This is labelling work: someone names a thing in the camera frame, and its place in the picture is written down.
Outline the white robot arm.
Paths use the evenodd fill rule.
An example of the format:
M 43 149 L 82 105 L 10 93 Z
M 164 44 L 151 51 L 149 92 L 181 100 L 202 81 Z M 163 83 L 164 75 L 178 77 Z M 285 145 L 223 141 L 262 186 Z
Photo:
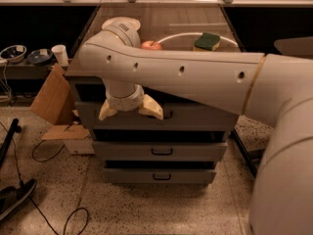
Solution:
M 249 235 L 313 235 L 313 61 L 261 53 L 151 51 L 137 30 L 111 23 L 80 48 L 83 69 L 103 80 L 100 116 L 162 109 L 146 87 L 245 115 L 274 131 L 258 168 Z

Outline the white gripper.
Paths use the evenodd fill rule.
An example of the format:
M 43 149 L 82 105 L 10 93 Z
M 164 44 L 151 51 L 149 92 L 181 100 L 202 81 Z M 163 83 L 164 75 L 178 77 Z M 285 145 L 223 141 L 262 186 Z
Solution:
M 163 119 L 163 109 L 159 103 L 148 94 L 140 85 L 134 85 L 134 92 L 123 97 L 116 97 L 106 93 L 107 101 L 99 112 L 99 120 L 114 116 L 117 111 L 128 112 L 139 108 L 141 115 Z

